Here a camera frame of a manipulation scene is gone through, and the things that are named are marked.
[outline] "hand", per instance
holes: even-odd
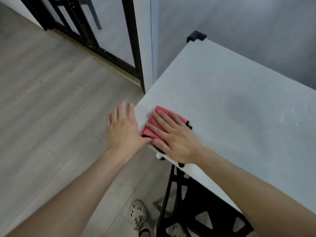
[[[127,115],[125,109],[126,101],[123,101],[109,115],[106,120],[106,135],[109,149],[132,158],[146,144],[150,144],[152,139],[140,136],[133,104],[129,104]]]
[[[169,146],[159,139],[154,139],[152,144],[178,163],[195,164],[203,145],[193,131],[175,113],[171,113],[173,119],[160,110],[153,111],[152,115],[166,132],[150,123],[146,123],[146,127],[165,140]]]

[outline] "glass door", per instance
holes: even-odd
[[[140,80],[144,88],[133,0],[29,0],[57,29]]]

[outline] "left hand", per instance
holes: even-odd
[[[129,158],[152,141],[151,138],[140,136],[134,106],[129,103],[126,114],[126,101],[123,101],[106,120],[106,135],[108,148]]]

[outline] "door threshold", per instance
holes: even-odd
[[[69,36],[67,36],[66,34],[62,33],[61,31],[57,30],[57,29],[52,29],[53,32],[63,36],[64,38],[66,38],[68,41],[71,41],[72,43],[74,43],[75,45],[77,45],[78,47],[80,47],[81,49],[85,50],[86,52],[90,53],[91,55],[93,55],[99,62],[101,62],[102,64],[104,64],[106,67],[108,67],[109,69],[112,69],[113,71],[119,73],[120,75],[122,75],[123,77],[125,77],[126,79],[130,80],[131,82],[135,83],[136,85],[141,87],[140,84],[140,80],[137,79],[136,77],[134,77],[133,75],[129,74],[128,72],[124,71],[123,69],[121,69],[120,67],[118,67],[117,65],[113,64],[112,62],[109,62],[108,60],[104,59],[103,57],[101,57],[100,55],[96,54],[95,52],[91,51],[89,48],[85,47],[84,45],[80,44],[79,42],[75,41],[74,39],[70,38]]]

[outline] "black corner bracket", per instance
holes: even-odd
[[[199,39],[203,41],[206,38],[206,35],[199,32],[199,31],[194,31],[189,35],[186,39],[186,43],[189,43],[189,41],[195,41],[196,39]]]

